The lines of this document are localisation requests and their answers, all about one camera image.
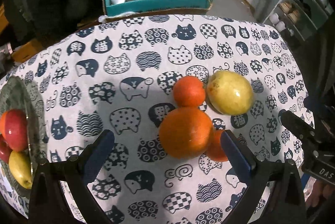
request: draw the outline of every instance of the fruit bowl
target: fruit bowl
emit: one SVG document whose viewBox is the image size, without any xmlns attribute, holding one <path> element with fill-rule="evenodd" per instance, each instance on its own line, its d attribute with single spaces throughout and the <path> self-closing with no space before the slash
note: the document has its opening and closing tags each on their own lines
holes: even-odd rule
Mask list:
<svg viewBox="0 0 335 224">
<path fill-rule="evenodd" d="M 32 105 L 29 93 L 24 82 L 17 76 L 11 76 L 0 92 L 0 116 L 5 111 L 11 109 L 21 109 L 25 112 L 27 117 L 28 149 L 24 152 L 30 158 L 31 175 L 33 178 L 38 160 L 35 158 L 35 155 L 40 155 L 41 151 L 46 151 L 46 144 L 40 141 L 44 135 L 40 136 L 43 134 L 43 131 L 39 130 L 39 117 Z M 31 190 L 25 189 L 15 180 L 7 163 L 1 159 L 0 162 L 11 186 L 21 197 L 29 198 Z"/>
</svg>

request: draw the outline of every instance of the table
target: table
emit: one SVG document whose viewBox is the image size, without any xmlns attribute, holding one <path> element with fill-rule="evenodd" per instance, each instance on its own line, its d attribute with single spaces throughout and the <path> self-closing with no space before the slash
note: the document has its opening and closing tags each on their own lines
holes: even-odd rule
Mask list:
<svg viewBox="0 0 335 224">
<path fill-rule="evenodd" d="M 232 130 L 255 155 L 292 158 L 299 166 L 301 142 L 280 116 L 285 109 L 311 125 L 314 119 L 303 104 L 307 92 L 299 68 L 271 26 L 207 15 L 130 18 L 72 34 L 10 74 L 25 81 L 40 114 L 46 149 L 38 157 L 64 161 L 104 128 L 115 133 L 113 152 L 88 185 L 114 223 L 212 224 L 229 214 L 246 185 L 229 162 L 204 154 L 190 160 L 166 155 L 157 134 L 176 107 L 174 83 L 193 75 L 206 84 L 217 70 L 245 76 L 256 101 L 238 116 L 218 114 L 204 102 L 199 108 L 214 127 Z M 68 186 L 61 185 L 74 217 L 83 220 Z M 269 189 L 252 219 L 260 216 Z M 0 191 L 26 215 L 27 199 L 3 183 Z"/>
</svg>

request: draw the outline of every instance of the cardboard box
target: cardboard box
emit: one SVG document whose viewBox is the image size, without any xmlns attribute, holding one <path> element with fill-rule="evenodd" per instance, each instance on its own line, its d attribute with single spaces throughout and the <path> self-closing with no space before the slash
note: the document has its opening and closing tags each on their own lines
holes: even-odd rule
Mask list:
<svg viewBox="0 0 335 224">
<path fill-rule="evenodd" d="M 110 0 L 103 1 L 104 12 L 107 16 L 116 16 L 124 12 L 137 12 L 138 14 L 134 15 L 134 17 L 162 13 L 205 14 L 213 2 L 213 0 L 134 0 L 112 5 Z"/>
</svg>

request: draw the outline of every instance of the yellow pear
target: yellow pear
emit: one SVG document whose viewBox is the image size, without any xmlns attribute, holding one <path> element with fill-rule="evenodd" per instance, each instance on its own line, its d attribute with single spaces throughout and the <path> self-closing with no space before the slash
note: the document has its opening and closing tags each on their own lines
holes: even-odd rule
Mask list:
<svg viewBox="0 0 335 224">
<path fill-rule="evenodd" d="M 12 151 L 9 156 L 9 170 L 14 176 L 15 180 L 24 188 L 31 189 L 31 167 L 30 160 L 24 152 Z"/>
<path fill-rule="evenodd" d="M 213 107 L 222 114 L 244 114 L 254 103 L 254 93 L 249 81 L 227 70 L 217 71 L 210 77 L 207 95 Z"/>
</svg>

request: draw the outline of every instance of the shelf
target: shelf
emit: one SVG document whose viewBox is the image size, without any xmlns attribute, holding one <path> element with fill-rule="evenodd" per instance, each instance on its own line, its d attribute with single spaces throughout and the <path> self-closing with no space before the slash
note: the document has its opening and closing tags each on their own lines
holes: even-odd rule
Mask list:
<svg viewBox="0 0 335 224">
<path fill-rule="evenodd" d="M 283 10 L 278 5 L 276 6 L 274 12 L 276 12 L 278 14 L 280 20 L 285 23 L 286 28 L 292 29 L 294 31 L 295 35 L 300 36 L 302 41 L 305 41 L 301 32 L 298 30 L 298 28 L 295 26 L 295 24 L 291 21 L 291 19 L 286 15 L 286 13 L 283 12 Z"/>
<path fill-rule="evenodd" d="M 299 10 L 299 12 L 300 12 L 300 17 L 301 17 L 301 15 L 304 15 L 305 18 L 307 18 L 307 20 L 309 21 L 309 23 L 312 24 L 312 26 L 317 30 L 318 28 L 317 28 L 316 25 L 313 23 L 313 21 L 309 18 L 309 16 L 304 12 L 303 8 L 301 8 L 301 7 L 299 6 L 299 4 L 295 2 L 295 0 L 289 0 L 289 1 L 294 5 L 294 7 L 295 7 L 296 9 Z"/>
<path fill-rule="evenodd" d="M 320 4 L 319 4 L 316 0 L 312 0 L 312 2 L 315 3 L 315 4 L 317 5 L 317 7 L 319 7 L 321 13 L 322 13 L 324 16 L 326 16 L 327 18 L 329 17 L 329 14 L 327 14 L 327 12 L 324 10 L 324 8 L 322 8 L 322 7 L 320 6 Z"/>
</svg>

